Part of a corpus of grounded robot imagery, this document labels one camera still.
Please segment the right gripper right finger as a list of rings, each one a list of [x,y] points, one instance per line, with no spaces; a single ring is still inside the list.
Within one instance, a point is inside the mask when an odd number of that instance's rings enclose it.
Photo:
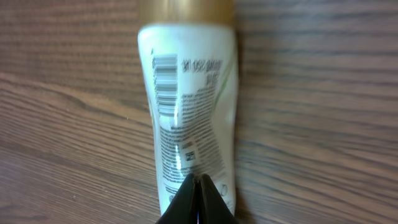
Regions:
[[[198,184],[200,189],[199,224],[238,224],[210,176],[207,174],[199,176]]]

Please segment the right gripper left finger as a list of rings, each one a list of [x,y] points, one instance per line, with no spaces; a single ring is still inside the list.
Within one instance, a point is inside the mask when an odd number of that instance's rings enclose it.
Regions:
[[[186,176],[177,194],[156,224],[196,224],[198,206],[195,176]]]

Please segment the white tube with gold cap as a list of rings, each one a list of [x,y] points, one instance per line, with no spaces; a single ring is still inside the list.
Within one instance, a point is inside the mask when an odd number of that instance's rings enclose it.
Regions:
[[[141,0],[137,45],[154,132],[161,212],[189,174],[236,207],[238,48],[230,0]]]

